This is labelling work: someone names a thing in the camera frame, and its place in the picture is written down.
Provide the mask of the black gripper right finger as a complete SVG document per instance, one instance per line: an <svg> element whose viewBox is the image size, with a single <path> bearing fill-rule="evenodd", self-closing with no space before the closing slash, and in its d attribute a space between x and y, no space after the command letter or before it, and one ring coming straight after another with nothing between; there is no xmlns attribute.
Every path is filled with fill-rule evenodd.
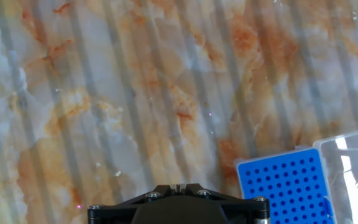
<svg viewBox="0 0 358 224"><path fill-rule="evenodd" d="M187 184L181 191L181 222L194 224L270 224L270 202L263 196L241 199Z"/></svg>

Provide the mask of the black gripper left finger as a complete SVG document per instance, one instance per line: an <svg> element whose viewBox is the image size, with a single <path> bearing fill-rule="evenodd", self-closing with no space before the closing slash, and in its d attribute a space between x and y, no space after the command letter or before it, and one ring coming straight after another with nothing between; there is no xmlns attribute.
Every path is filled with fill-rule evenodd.
<svg viewBox="0 0 358 224"><path fill-rule="evenodd" d="M142 205L172 195L170 185L158 185L150 192L117 205L90 205L87 211L88 224L130 223Z"/></svg>

